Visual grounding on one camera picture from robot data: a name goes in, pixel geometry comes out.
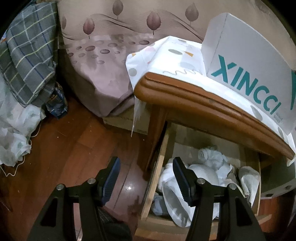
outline white wire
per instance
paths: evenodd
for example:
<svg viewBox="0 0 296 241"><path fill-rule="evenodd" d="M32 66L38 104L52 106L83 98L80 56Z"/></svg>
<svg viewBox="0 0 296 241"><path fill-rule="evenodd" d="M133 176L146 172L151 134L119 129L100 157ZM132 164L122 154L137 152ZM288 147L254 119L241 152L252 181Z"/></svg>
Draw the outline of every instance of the white wire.
<svg viewBox="0 0 296 241"><path fill-rule="evenodd" d="M25 162L26 159L26 155L24 155L23 160L20 164L17 165L17 168L19 167L19 165L23 164ZM1 170L4 172L5 176L8 177L9 175L12 175L11 173L6 174L5 171L2 169L2 166L0 165Z"/></svg>
<svg viewBox="0 0 296 241"><path fill-rule="evenodd" d="M41 122L39 123L39 128L38 128L38 131L37 131L37 134L35 136L31 136L32 137L36 137L38 134L39 134L39 131L40 131L40 127L41 127Z"/></svg>
<svg viewBox="0 0 296 241"><path fill-rule="evenodd" d="M36 136L39 134L40 127L41 127L41 122L40 122L40 124L39 124L39 129L38 129L38 131L37 131L37 134L36 134L35 136L31 136L31 138L32 138L32 137L36 137ZM0 168L1 168L1 170L4 172L4 175L5 175L6 177L8 177L9 175L11 175L11 176L14 177L15 174L17 173L17 168L18 168L21 164L23 164L23 163L25 162L25 159L26 159L26 155L23 156L23 160L22 160L22 162L19 163L19 164L17 165L14 174L11 174L11 173L6 174L5 171L2 169L2 165L0 165Z"/></svg>

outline wooden floor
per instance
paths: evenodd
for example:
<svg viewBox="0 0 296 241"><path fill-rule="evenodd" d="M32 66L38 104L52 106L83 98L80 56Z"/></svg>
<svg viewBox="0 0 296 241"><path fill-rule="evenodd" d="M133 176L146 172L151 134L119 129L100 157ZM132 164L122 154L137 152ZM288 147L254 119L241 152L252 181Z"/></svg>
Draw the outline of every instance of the wooden floor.
<svg viewBox="0 0 296 241"><path fill-rule="evenodd" d="M79 185L105 168L112 156L121 159L121 170L106 209L117 219L126 221L135 232L137 213L147 181L137 166L144 149L145 136L103 124L75 98L69 97L68 114L60 120L52 116L43 120L39 134L32 138L31 153L15 177L0 173L2 199L13 210L0 207L0 222L15 241L25 241L42 206L55 186ZM291 210L291 197L261 201L260 214L274 213L263 224L266 232L277 230L288 217L280 215L283 207ZM80 231L79 208L75 205L75 229Z"/></svg>

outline wooden cabinet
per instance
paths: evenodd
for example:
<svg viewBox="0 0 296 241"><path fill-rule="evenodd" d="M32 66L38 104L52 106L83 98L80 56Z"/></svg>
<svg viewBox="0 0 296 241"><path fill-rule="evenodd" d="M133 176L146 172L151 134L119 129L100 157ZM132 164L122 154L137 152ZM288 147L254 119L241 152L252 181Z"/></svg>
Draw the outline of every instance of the wooden cabinet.
<svg viewBox="0 0 296 241"><path fill-rule="evenodd" d="M195 85L153 73L135 87L137 98L152 104L146 153L138 163L147 169L166 121L180 123L252 150L293 159L295 153L276 133L242 109Z"/></svg>
<svg viewBox="0 0 296 241"><path fill-rule="evenodd" d="M180 138L181 131L186 131L186 140ZM154 168L151 174L149 185L143 199L143 209L139 217L138 228L135 235L145 237L153 240L185 240L188 232L188 228L181 228L174 224L174 222L168 217L155 216L151 211L150 207L153 201L153 197L157 188L161 168L165 165L169 158L174 156L174 146L176 142L181 144L190 145L190 143L201 143L201 145L218 144L220 148L227 149L229 153L238 153L241 160L241 166L251 166L260 173L260 162L258 153L250 148L242 145L231 143L221 138L205 134L199 131L179 126L176 124L168 124L166 128L164 138L161 143L160 151L158 154L157 161L154 164ZM258 216L259 205L260 205L260 190L261 183L259 185L255 202L252 210L257 217L258 222L264 223L271 218L271 215ZM216 239L218 230L218 220L214 219L212 222L211 229L211 240Z"/></svg>

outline wooden board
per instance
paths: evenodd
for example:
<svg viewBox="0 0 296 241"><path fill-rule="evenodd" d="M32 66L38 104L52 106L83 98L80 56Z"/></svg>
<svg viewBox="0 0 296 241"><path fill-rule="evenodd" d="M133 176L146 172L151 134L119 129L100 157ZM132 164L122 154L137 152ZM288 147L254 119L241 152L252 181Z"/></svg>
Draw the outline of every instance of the wooden board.
<svg viewBox="0 0 296 241"><path fill-rule="evenodd" d="M260 168L260 158L259 154L251 149L245 148L245 165L250 166L257 172L259 172L260 177L261 177L261 168ZM254 200L254 204L252 206L252 210L255 214L255 216L258 215L259 213L259 207L260 207L260 196L261 196L261 178L258 186L258 191L256 193L256 197Z"/></svg>
<svg viewBox="0 0 296 241"><path fill-rule="evenodd" d="M167 130L165 132L165 136L163 138L163 142L160 147L158 159L157 159L155 168L152 173L152 179L151 179L150 185L148 187L148 192L146 195L146 199L144 201L143 209L142 209L142 212L140 215L141 220L145 220L148 216L149 211L150 211L150 207L151 207L151 204L153 201L155 190L156 190L156 187L158 184L161 168L163 166L163 160L165 158L165 152L166 152L166 148L167 148L167 144L168 144L169 133L170 133L170 128L167 128Z"/></svg>
<svg viewBox="0 0 296 241"><path fill-rule="evenodd" d="M259 225L261 225L271 219L271 214L257 216L256 218ZM181 228L176 226L172 221L150 215L146 221L139 219L135 236L159 241L184 241L188 231L189 228ZM217 238L217 232L218 222L212 222L209 240L215 240Z"/></svg>

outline patterned cloth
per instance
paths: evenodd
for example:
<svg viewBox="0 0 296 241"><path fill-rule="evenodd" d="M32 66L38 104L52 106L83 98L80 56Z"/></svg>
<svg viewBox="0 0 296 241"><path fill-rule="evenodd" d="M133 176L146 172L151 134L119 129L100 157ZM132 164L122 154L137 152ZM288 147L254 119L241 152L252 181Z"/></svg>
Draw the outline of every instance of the patterned cloth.
<svg viewBox="0 0 296 241"><path fill-rule="evenodd" d="M42 106L55 88L57 3L31 2L0 44L0 70L18 102Z"/></svg>
<svg viewBox="0 0 296 241"><path fill-rule="evenodd" d="M147 46L137 53L129 54L126 59L126 68L133 89L135 89L142 76L148 72L196 85L207 92L229 101L259 119L280 136L296 153L296 147L291 133L287 135L283 132L268 114L238 92L207 77L201 48L202 45L200 43L168 36L154 42L153 46ZM144 106L145 103L135 98L133 127L143 113Z"/></svg>

